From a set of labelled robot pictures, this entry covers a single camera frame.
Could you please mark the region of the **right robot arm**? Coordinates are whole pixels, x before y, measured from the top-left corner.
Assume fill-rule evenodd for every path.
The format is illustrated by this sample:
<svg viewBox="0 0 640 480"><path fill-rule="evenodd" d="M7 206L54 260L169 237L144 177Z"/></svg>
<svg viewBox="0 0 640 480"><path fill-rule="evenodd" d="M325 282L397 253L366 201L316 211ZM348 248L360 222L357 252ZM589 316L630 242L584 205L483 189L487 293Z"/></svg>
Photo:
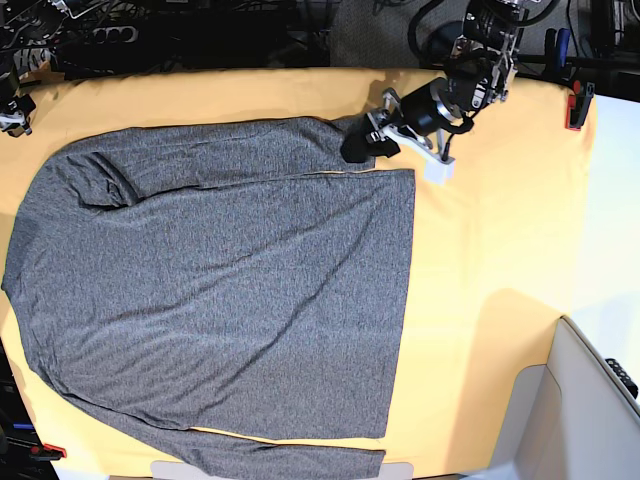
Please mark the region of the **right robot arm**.
<svg viewBox="0 0 640 480"><path fill-rule="evenodd" d="M16 56L52 52L79 42L89 29L82 18L99 1L3 1L1 3L1 131L17 138L32 133L36 105L22 91Z"/></svg>

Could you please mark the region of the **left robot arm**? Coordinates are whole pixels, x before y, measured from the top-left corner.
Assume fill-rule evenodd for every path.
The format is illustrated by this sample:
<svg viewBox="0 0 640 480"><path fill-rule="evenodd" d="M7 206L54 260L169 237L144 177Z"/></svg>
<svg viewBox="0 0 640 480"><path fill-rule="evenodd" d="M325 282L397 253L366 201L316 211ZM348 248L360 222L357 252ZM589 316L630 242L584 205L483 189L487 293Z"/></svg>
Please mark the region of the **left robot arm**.
<svg viewBox="0 0 640 480"><path fill-rule="evenodd" d="M428 160L454 162L454 137L474 127L475 117L496 101L505 101L516 74L520 32L545 20L557 7L548 2L531 17L524 1L470 1L447 55L444 75L401 97L393 88L381 106L370 110L345 137L345 162L362 164L390 158L407 146Z"/></svg>

